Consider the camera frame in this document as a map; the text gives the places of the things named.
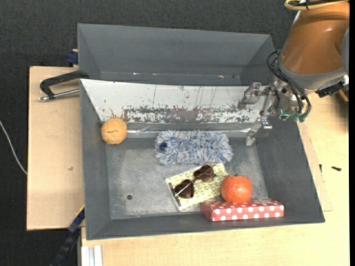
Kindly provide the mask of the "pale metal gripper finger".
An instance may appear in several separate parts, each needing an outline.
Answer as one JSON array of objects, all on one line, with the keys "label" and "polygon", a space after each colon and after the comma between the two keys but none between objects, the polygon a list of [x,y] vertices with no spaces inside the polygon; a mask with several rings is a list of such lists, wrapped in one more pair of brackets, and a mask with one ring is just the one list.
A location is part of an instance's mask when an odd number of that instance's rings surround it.
[{"label": "pale metal gripper finger", "polygon": [[247,105],[258,102],[260,98],[261,83],[253,82],[245,91],[241,100],[238,102],[238,109],[244,109]]},{"label": "pale metal gripper finger", "polygon": [[257,142],[257,139],[262,133],[262,128],[250,129],[245,137],[245,146],[252,146]]}]

